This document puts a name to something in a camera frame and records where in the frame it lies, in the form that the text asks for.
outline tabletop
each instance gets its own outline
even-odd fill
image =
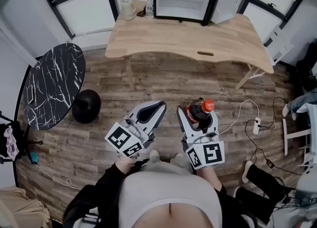
[[[145,5],[144,1],[133,2],[136,12]],[[126,21],[119,14],[107,45],[106,57],[143,52],[170,52],[214,63],[237,61],[273,73],[269,55],[257,32],[248,17],[241,14],[204,27],[194,22],[180,23],[138,16]]]
[[[58,45],[30,70],[23,90],[24,114],[37,130],[55,126],[70,109],[79,93],[86,62],[75,44]]]

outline wooden desk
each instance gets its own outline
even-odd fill
[[[144,1],[134,1],[137,12],[144,5]],[[232,93],[259,69],[273,73],[270,58],[258,34],[248,17],[241,14],[205,27],[193,22],[179,23],[137,16],[126,21],[120,14],[107,45],[106,57],[124,57],[144,52],[170,52],[212,63],[237,61],[251,65],[250,71]],[[133,88],[129,59],[126,62],[130,87]]]

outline gray pants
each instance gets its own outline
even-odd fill
[[[169,163],[163,162],[157,157],[152,157],[141,167],[140,171],[192,174],[193,167],[186,157],[172,158]]]
[[[317,104],[317,88],[292,100],[287,104],[287,108],[296,113],[297,110],[305,103]]]

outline coca-cola bottle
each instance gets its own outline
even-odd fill
[[[199,98],[186,107],[186,114],[192,124],[205,120],[214,110],[214,102],[211,99]]]

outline black marble table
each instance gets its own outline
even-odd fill
[[[42,56],[23,90],[24,114],[32,128],[47,130],[63,119],[79,93],[85,68],[84,53],[75,44],[58,45]]]

